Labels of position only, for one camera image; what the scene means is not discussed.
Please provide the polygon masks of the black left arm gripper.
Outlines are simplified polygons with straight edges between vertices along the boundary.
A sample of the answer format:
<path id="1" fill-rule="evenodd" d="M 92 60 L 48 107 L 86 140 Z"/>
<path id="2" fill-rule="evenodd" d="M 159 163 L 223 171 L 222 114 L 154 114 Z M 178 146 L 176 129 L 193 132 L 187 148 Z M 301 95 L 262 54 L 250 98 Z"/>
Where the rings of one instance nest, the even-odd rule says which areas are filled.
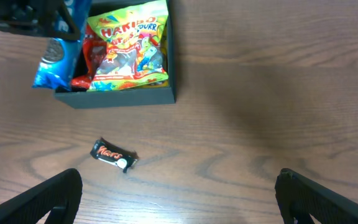
<path id="1" fill-rule="evenodd" d="M 75 21 L 76 0 L 46 1 L 47 27 L 42 24 L 45 1 L 0 0 L 0 31 L 35 37 L 78 40 L 80 30 Z"/>

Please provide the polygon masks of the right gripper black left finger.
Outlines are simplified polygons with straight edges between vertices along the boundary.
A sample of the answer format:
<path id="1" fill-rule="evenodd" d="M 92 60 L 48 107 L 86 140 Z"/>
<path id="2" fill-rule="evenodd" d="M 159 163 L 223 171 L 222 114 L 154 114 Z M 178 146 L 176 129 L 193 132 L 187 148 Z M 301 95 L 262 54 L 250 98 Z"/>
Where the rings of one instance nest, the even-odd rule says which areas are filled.
<path id="1" fill-rule="evenodd" d="M 67 169 L 0 204 L 1 223 L 74 222 L 82 196 L 82 179 L 74 169 Z"/>

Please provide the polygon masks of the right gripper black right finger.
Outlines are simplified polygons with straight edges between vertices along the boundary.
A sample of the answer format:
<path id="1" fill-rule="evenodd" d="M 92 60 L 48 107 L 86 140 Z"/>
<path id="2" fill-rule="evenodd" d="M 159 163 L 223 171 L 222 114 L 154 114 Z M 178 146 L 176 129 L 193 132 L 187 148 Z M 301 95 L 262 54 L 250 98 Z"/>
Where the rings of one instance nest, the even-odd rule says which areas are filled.
<path id="1" fill-rule="evenodd" d="M 358 223 L 358 203 L 288 168 L 277 176 L 275 197 L 287 224 Z"/>

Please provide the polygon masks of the red snack packet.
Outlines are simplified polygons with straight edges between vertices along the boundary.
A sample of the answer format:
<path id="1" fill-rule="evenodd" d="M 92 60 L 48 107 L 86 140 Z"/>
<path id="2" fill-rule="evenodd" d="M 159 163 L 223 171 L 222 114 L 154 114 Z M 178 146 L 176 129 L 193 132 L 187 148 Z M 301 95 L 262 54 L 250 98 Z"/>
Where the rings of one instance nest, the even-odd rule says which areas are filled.
<path id="1" fill-rule="evenodd" d="M 80 69 L 80 75 L 71 80 L 71 89 L 74 91 L 104 91 L 100 81 L 95 81 L 96 72 L 107 54 L 107 42 L 96 34 L 89 24 L 86 25 L 83 40 L 83 61 L 78 65 L 86 65 Z"/>

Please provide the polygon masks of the blue Oreo cookie pack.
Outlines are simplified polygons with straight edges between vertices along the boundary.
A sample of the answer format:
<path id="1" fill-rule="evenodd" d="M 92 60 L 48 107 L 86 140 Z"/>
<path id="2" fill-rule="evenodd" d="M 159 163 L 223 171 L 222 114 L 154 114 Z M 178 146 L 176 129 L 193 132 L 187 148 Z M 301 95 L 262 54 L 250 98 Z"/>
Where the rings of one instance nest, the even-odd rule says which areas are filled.
<path id="1" fill-rule="evenodd" d="M 79 28 L 80 37 L 76 40 L 50 38 L 34 78 L 34 88 L 71 89 L 71 80 L 82 53 L 85 27 L 91 0 L 72 0 L 64 2 L 73 22 Z"/>

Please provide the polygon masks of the green Haribo gummy bag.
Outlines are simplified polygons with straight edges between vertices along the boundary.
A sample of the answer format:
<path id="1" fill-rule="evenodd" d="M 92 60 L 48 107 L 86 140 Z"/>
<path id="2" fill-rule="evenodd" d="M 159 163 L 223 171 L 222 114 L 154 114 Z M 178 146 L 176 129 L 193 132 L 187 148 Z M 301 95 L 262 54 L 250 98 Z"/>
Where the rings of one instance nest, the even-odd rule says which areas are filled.
<path id="1" fill-rule="evenodd" d="M 168 80 L 161 49 L 168 19 L 165 1 L 128 6 L 88 18 L 92 31 L 106 42 L 106 55 L 89 91 L 125 90 Z"/>

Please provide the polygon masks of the black Mars mini bar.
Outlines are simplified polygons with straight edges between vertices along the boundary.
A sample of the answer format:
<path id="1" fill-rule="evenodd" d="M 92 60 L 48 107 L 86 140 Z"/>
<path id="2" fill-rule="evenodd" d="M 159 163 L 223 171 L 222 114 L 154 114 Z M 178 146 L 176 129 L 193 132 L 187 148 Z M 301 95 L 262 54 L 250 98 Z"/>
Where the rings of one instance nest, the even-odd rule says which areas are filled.
<path id="1" fill-rule="evenodd" d="M 95 141 L 94 146 L 90 151 L 90 155 L 93 159 L 120 168 L 125 174 L 139 159 L 136 152 L 122 149 L 108 142 L 104 138 L 99 138 Z"/>

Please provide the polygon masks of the yellow snack packet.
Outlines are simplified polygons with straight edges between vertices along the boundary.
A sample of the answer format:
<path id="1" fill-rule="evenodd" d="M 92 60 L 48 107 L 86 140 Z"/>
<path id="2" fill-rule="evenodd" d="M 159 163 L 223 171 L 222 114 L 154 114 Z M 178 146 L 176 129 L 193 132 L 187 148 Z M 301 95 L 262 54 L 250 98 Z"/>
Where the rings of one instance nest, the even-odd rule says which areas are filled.
<path id="1" fill-rule="evenodd" d="M 137 52 L 135 74 L 146 81 L 146 84 L 139 88 L 168 86 L 166 25 L 156 26 L 156 32 L 144 32 L 139 35 L 140 50 Z"/>

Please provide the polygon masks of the black gift box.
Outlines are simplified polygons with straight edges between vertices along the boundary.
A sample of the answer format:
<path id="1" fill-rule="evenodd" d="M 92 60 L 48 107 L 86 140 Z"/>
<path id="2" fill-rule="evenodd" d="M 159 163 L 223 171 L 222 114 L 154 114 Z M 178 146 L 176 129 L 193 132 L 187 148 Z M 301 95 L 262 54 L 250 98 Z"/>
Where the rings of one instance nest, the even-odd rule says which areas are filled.
<path id="1" fill-rule="evenodd" d="M 89 12 L 89 16 L 97 16 L 105 12 L 122 9 L 128 6 L 147 3 L 149 1 L 95 1 Z M 160 88 L 128 88 L 115 91 L 74 91 L 59 88 L 55 91 L 56 99 L 66 103 L 72 108 L 105 108 L 113 106 L 139 106 L 139 105 L 158 105 L 170 104 L 175 102 L 175 61 L 174 61 L 174 40 L 173 24 L 168 15 L 166 28 L 167 32 L 167 73 L 168 86 Z M 83 52 L 76 65 L 75 77 L 80 75 L 80 69 L 86 69 Z"/>

